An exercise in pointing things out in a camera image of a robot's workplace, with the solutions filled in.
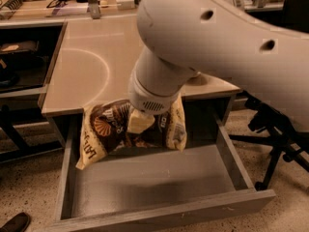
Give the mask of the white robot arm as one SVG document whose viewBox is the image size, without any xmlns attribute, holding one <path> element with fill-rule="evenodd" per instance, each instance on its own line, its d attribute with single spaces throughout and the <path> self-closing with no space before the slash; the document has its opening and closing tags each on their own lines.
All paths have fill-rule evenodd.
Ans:
<svg viewBox="0 0 309 232">
<path fill-rule="evenodd" d="M 165 112 L 195 73 L 225 78 L 309 129 L 309 38 L 275 27 L 241 0 L 141 0 L 137 29 L 145 47 L 128 96 L 150 114 Z"/>
</svg>

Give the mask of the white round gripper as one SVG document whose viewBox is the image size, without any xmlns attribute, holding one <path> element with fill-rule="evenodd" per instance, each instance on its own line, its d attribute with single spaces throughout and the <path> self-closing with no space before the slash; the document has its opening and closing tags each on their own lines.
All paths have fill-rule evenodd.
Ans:
<svg viewBox="0 0 309 232">
<path fill-rule="evenodd" d="M 131 107 L 128 110 L 126 131 L 140 134 L 154 122 L 155 116 L 166 112 L 177 99 L 183 78 L 176 74 L 146 74 L 139 77 L 131 74 L 128 84 L 128 97 Z"/>
</svg>

